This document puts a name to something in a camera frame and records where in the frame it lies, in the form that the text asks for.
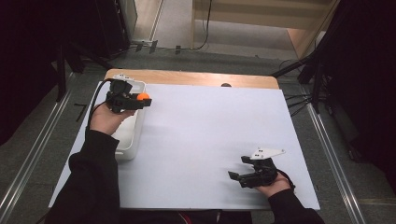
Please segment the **wooden table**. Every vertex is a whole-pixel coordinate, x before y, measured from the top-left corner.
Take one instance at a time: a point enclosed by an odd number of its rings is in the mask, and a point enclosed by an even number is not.
[[[339,0],[214,0],[211,21],[288,28],[297,57],[303,58],[329,25]],[[195,20],[206,20],[209,0],[192,1],[191,48]]]
[[[135,80],[150,84],[180,84],[197,86],[221,86],[228,83],[232,87],[279,89],[274,77],[230,75],[217,73],[193,73],[160,70],[110,69],[105,78],[124,74]]]

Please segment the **camera stand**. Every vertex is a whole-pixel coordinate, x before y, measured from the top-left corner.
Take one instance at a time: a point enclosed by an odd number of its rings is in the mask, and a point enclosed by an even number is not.
[[[311,104],[315,108],[315,111],[318,111],[318,99],[319,99],[319,91],[322,84],[322,76],[323,76],[323,58],[325,56],[326,48],[328,47],[330,41],[333,37],[337,34],[340,24],[344,21],[344,18],[349,13],[350,9],[352,8],[353,4],[345,3],[345,1],[341,1],[338,8],[335,10],[334,16],[332,21],[329,25],[329,28],[326,34],[323,36],[321,41],[319,42],[318,46],[314,49],[314,51],[302,58],[296,63],[293,63],[285,68],[273,73],[272,77],[278,78],[281,77],[288,72],[297,69],[304,65],[303,71],[297,77],[298,81],[301,84],[309,83],[311,78],[314,78],[314,89],[312,92],[312,100]]]
[[[114,68],[111,64],[105,62],[97,55],[83,48],[77,43],[66,42],[57,47],[57,74],[58,74],[58,96],[56,102],[60,102],[66,93],[66,71],[64,60],[67,60],[73,72],[82,73],[84,71],[84,63],[79,58],[84,55],[94,62],[102,65],[106,70]]]

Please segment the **metal rail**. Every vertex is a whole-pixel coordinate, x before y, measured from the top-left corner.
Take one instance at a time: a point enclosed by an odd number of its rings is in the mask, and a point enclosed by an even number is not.
[[[8,187],[7,193],[5,194],[0,204],[1,224],[7,223],[9,216],[11,215],[15,207],[15,204],[20,198],[23,189],[26,186],[27,181],[29,180],[29,177],[35,169],[35,166],[37,165],[38,160],[40,159],[40,156],[50,139],[50,136],[59,120],[59,117],[64,111],[64,108],[70,98],[71,91],[74,89],[76,80],[76,75],[74,73],[71,73],[69,78],[67,79],[67,86],[69,86],[69,89],[66,91],[64,98],[60,102],[55,103],[55,106],[52,108],[52,111],[49,114],[46,123],[44,124],[40,134],[35,140],[35,143],[30,149],[28,156],[23,162],[21,169],[18,171],[14,180]]]
[[[303,94],[309,93],[309,91],[305,90],[304,88],[302,92]],[[365,224],[366,221],[359,206],[358,200],[355,197],[353,189],[347,180],[344,169],[337,158],[334,148],[332,147],[332,141],[330,140],[329,135],[327,135],[321,116],[315,112],[315,109],[311,104],[307,106],[311,119],[317,130],[318,137],[323,146],[324,153],[332,169],[332,174],[334,175],[341,196],[343,197],[343,201],[346,205],[346,210],[349,213],[350,219],[354,224]]]

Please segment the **black sleeve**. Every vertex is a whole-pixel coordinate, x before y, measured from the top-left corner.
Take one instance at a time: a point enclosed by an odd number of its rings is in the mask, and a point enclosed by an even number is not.
[[[311,208],[304,208],[292,189],[285,189],[268,198],[275,224],[323,224],[323,219]]]
[[[71,175],[49,214],[50,223],[118,223],[120,193],[115,150],[119,141],[88,131],[79,153],[69,158]]]

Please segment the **tripod leg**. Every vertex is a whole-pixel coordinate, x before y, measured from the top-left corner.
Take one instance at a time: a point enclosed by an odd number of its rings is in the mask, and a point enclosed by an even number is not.
[[[305,65],[306,63],[309,63],[313,59],[314,54],[315,54],[315,52],[312,52],[310,55],[306,56],[305,58],[301,59],[300,61],[298,61],[296,63],[292,63],[291,65],[286,66],[282,70],[274,72],[270,76],[275,77],[275,78],[281,77],[281,76],[287,74],[288,72],[291,72],[292,70],[297,69],[297,68]]]
[[[92,59],[94,62],[102,65],[106,70],[114,68],[113,65],[103,61],[101,58],[98,56],[94,55],[92,52],[89,52],[87,49],[84,49],[82,46],[76,44],[76,43],[70,43],[71,46],[73,46],[80,54],[85,55]]]
[[[58,96],[56,102],[60,102],[66,93],[66,72],[64,68],[64,46],[60,45],[57,48],[56,66],[58,74]]]
[[[322,81],[322,63],[319,62],[317,65],[317,72],[315,73],[315,80],[314,80],[314,89],[312,92],[312,100],[311,104],[315,109],[315,112],[317,114],[319,113],[319,108],[318,108],[318,103],[319,103],[319,95],[320,95],[320,87],[321,87],[321,81]]]
[[[318,64],[317,63],[308,63],[303,68],[303,71],[297,77],[297,80],[300,84],[308,84],[311,78],[314,76]]]
[[[69,63],[73,72],[82,73],[84,71],[84,63],[79,58],[78,53],[70,46],[70,44],[66,44],[64,47],[64,57],[66,61]]]

